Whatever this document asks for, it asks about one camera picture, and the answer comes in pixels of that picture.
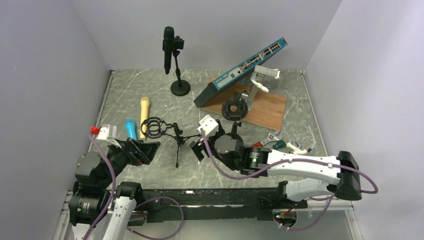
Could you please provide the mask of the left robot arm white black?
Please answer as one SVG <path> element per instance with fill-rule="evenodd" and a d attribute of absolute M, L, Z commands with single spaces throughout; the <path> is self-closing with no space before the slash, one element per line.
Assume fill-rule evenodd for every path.
<path fill-rule="evenodd" d="M 117 140 L 101 150 L 83 154 L 77 161 L 76 181 L 69 201 L 70 223 L 77 240 L 120 240 L 134 210 L 144 201 L 140 183 L 116 177 L 128 165 L 149 165 L 160 142 Z"/>

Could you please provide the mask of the black shock mount desk stand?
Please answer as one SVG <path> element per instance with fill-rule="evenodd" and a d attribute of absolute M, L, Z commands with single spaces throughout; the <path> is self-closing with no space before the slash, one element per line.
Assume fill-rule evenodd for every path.
<path fill-rule="evenodd" d="M 242 138 L 238 135 L 238 127 L 242 126 L 241 120 L 247 116 L 248 111 L 247 102 L 244 98 L 242 98 L 241 93 L 236 93 L 232 100 L 226 100 L 222 104 L 222 116 L 226 120 L 233 122 L 231 132 L 229 133 L 233 139 L 242 140 Z"/>

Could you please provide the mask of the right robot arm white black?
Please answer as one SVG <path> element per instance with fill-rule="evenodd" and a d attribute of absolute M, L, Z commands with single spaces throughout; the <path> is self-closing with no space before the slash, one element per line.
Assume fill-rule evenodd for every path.
<path fill-rule="evenodd" d="M 246 146 L 240 137 L 234 138 L 229 133 L 216 131 L 208 136 L 202 129 L 199 131 L 202 135 L 190 144 L 190 148 L 199 161 L 208 157 L 215 167 L 221 162 L 228 169 L 239 172 L 235 176 L 218 167 L 217 170 L 229 179 L 300 177 L 298 181 L 278 184 L 275 200 L 282 208 L 319 196 L 334 196 L 346 201 L 362 199 L 359 165 L 348 151 L 332 156 L 290 154 L 266 147 Z"/>

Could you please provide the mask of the blue microphone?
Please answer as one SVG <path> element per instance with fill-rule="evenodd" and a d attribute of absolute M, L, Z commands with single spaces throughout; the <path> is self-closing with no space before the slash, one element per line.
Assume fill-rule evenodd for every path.
<path fill-rule="evenodd" d="M 129 138 L 137 140 L 136 123 L 133 119 L 127 119 L 125 121 L 125 129 Z"/>

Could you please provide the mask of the black microphone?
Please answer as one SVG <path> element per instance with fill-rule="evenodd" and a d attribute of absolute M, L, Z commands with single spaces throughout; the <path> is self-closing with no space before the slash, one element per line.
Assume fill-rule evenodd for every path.
<path fill-rule="evenodd" d="M 162 50 L 164 51 L 164 70 L 168 75 L 171 70 L 172 53 L 175 40 L 175 31 L 171 26 L 166 26 L 163 33 Z"/>

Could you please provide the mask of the black tripod shock mount stand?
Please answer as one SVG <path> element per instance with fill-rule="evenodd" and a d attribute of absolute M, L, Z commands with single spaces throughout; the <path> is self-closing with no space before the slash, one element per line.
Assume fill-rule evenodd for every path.
<path fill-rule="evenodd" d="M 177 144 L 176 150 L 176 163 L 175 167 L 179 167 L 179 151 L 180 147 L 186 143 L 187 140 L 195 137 L 200 137 L 200 134 L 183 136 L 183 130 L 179 128 L 179 125 L 174 123 L 167 123 L 160 117 L 152 116 L 143 120 L 139 127 L 140 137 L 158 139 L 162 136 L 168 136 L 173 138 Z"/>

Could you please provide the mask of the black round base stand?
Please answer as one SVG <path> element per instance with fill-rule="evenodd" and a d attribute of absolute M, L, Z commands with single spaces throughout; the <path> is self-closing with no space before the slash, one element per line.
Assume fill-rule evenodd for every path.
<path fill-rule="evenodd" d="M 175 61 L 175 75 L 177 80 L 171 84 L 170 90 L 173 95 L 178 97 L 187 95 L 191 90 L 191 85 L 189 82 L 181 78 L 181 71 L 178 63 L 178 56 L 180 54 L 180 50 L 184 48 L 184 43 L 185 41 L 180 38 L 180 36 L 177 35 L 174 38 L 172 56 L 174 57 Z"/>

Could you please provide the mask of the cream yellow microphone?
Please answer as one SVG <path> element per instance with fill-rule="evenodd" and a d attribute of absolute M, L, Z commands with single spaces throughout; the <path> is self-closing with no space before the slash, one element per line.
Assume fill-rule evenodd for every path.
<path fill-rule="evenodd" d="M 148 118 L 150 107 L 150 99 L 147 96 L 144 96 L 140 100 L 140 127 L 139 127 L 139 137 L 141 140 L 145 140 L 146 128 L 143 125 L 143 122 Z"/>

